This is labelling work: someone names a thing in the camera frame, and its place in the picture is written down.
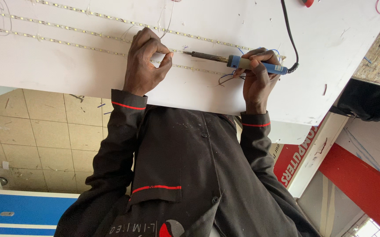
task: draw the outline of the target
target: black jacket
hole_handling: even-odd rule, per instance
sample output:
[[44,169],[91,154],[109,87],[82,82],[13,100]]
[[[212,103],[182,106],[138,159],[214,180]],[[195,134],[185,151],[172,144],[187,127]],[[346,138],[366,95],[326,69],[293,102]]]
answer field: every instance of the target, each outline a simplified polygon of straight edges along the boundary
[[268,114],[241,115],[239,144],[231,116],[146,101],[112,90],[92,189],[66,210],[56,237],[207,237],[212,226],[227,237],[319,236],[273,174]]

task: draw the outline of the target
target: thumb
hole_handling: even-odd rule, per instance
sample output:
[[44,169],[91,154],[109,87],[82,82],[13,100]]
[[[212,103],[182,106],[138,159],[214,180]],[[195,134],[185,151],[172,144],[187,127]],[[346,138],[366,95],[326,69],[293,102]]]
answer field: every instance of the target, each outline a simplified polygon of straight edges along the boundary
[[166,73],[171,69],[172,67],[172,57],[174,57],[173,52],[169,52],[165,54],[165,57],[162,59],[161,64],[159,67],[156,69],[156,71],[163,77],[165,78]]
[[252,60],[250,62],[251,71],[256,74],[256,78],[258,80],[261,80],[264,83],[268,83],[269,81],[269,74],[267,73],[266,67],[263,65],[263,63]]

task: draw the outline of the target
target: cuff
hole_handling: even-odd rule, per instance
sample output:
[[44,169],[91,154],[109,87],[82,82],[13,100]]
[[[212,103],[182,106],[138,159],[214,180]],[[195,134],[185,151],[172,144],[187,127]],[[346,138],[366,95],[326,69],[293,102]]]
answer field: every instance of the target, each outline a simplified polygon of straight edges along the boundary
[[246,127],[266,127],[270,126],[269,112],[265,114],[245,114],[241,113],[241,121]]
[[129,92],[111,89],[111,103],[114,108],[120,106],[134,110],[144,110],[146,109],[147,96],[141,97]]

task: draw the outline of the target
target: man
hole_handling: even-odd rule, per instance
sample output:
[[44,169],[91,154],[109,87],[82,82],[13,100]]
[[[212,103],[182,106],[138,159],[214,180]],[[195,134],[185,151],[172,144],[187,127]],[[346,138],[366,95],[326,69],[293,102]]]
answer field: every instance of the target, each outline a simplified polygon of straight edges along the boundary
[[[159,68],[149,62],[155,52],[166,54]],[[112,90],[108,137],[86,179],[92,189],[66,210],[55,236],[319,236],[273,174],[266,103],[279,76],[261,61],[279,65],[276,55],[243,55],[252,70],[240,144],[231,116],[146,105],[172,57],[148,28],[134,36],[124,88]]]

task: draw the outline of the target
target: man's right hand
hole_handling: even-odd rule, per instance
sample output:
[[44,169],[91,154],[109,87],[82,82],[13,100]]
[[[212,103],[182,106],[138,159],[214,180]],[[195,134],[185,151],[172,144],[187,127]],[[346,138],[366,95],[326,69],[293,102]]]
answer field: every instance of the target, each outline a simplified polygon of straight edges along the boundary
[[251,70],[239,68],[234,73],[234,78],[238,78],[245,73],[245,81],[243,86],[243,96],[245,100],[246,114],[265,114],[267,98],[280,75],[267,73],[266,67],[261,62],[269,64],[281,65],[276,54],[272,50],[258,48],[251,50],[242,58],[250,59]]
[[[166,54],[159,67],[150,63],[150,58],[155,53]],[[159,37],[149,28],[137,32],[133,37],[128,52],[127,70],[123,91],[144,96],[154,89],[166,76],[172,67],[173,52],[161,43]]]

